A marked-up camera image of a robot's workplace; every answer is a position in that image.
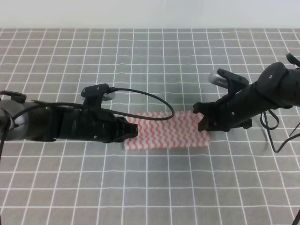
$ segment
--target cable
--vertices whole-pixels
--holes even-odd
[[[118,112],[118,111],[114,111],[114,110],[111,110],[111,109],[99,108],[97,106],[82,105],[82,104],[70,103],[70,102],[52,102],[52,103],[41,103],[39,105],[34,105],[34,106],[31,106],[31,107],[28,107],[28,108],[18,112],[15,116],[13,116],[12,119],[14,121],[16,118],[23,115],[24,113],[30,112],[30,111],[38,109],[38,108],[44,108],[44,107],[47,107],[47,106],[71,106],[71,107],[79,108],[79,109],[101,110],[101,111],[113,113],[113,114],[116,114],[116,115],[128,116],[128,117],[138,118],[138,119],[142,119],[142,120],[169,120],[175,114],[174,109],[172,108],[172,106],[169,103],[167,103],[166,101],[164,101],[163,99],[161,99],[161,98],[159,98],[155,95],[152,95],[152,94],[149,94],[147,92],[140,91],[140,90],[133,90],[133,89],[127,89],[127,88],[111,88],[110,92],[115,92],[115,91],[119,91],[119,90],[132,91],[132,92],[140,93],[140,94],[143,94],[143,95],[148,95],[152,98],[155,98],[158,101],[164,103],[171,110],[172,113],[171,113],[170,116],[163,117],[163,118],[157,118],[157,117],[139,116],[139,115],[129,114],[129,113],[125,113],[125,112]]]
[[[275,119],[278,118],[278,116],[275,115],[275,113],[273,113],[273,112],[271,113],[271,115],[272,115]],[[288,143],[290,140],[295,139],[296,137],[300,137],[300,134],[296,134],[296,135],[294,135],[294,136],[291,136],[291,137],[287,138],[287,139],[280,145],[280,147],[278,148],[278,150],[276,150],[276,149],[275,149],[275,146],[274,146],[274,143],[273,143],[272,136],[271,136],[271,132],[270,132],[270,130],[273,130],[274,127],[269,127],[269,125],[268,125],[268,118],[267,118],[266,112],[263,112],[263,116],[264,116],[264,120],[265,120],[266,124],[263,124],[263,123],[262,123],[262,126],[264,127],[264,125],[265,125],[264,128],[267,130],[268,137],[269,137],[269,140],[270,140],[270,143],[271,143],[271,147],[272,147],[272,149],[273,149],[273,151],[274,151],[275,153],[279,153],[279,152],[282,150],[282,148],[285,146],[285,144]]]
[[[271,116],[273,116],[273,118],[276,120],[276,122],[277,122],[277,125],[275,125],[275,126],[273,126],[273,127],[269,127],[268,125],[266,125],[266,124],[264,124],[264,122],[263,122],[263,114],[261,113],[261,124],[262,124],[262,126],[265,128],[265,129],[269,129],[269,130],[275,130],[277,127],[278,127],[278,125],[279,125],[279,118],[278,118],[278,116],[274,113],[274,112],[272,112],[270,109],[268,110],[268,112],[271,114]]]
[[[168,119],[171,119],[175,114],[175,111],[174,111],[173,107],[169,103],[167,103],[166,101],[164,101],[163,99],[161,99],[160,97],[157,97],[155,95],[149,94],[149,93],[141,91],[141,90],[134,90],[134,89],[129,89],[129,88],[115,88],[115,87],[109,88],[110,92],[115,92],[115,91],[120,91],[120,90],[131,91],[131,92],[135,92],[135,93],[139,93],[139,94],[142,94],[142,95],[147,95],[149,97],[155,98],[158,101],[164,103],[171,110],[172,114],[168,117],[153,118],[153,117],[138,116],[138,115],[133,115],[132,116],[132,114],[127,114],[127,113],[124,113],[124,112],[117,112],[117,111],[111,110],[111,112],[114,113],[114,114],[122,115],[122,116],[128,116],[128,117],[134,117],[134,118],[143,119],[143,120],[153,120],[153,119],[154,120],[168,120]]]

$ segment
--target gray grid surface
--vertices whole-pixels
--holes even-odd
[[[178,110],[215,101],[213,68],[251,82],[269,64],[300,57],[300,29],[2,29],[0,89],[82,103],[97,83],[139,89]],[[103,104],[164,111],[134,93]],[[299,109],[276,110],[276,146]],[[0,164],[4,225],[289,225],[300,207],[300,141],[273,154],[259,125],[211,132],[209,148],[127,151],[120,144],[15,141]]]

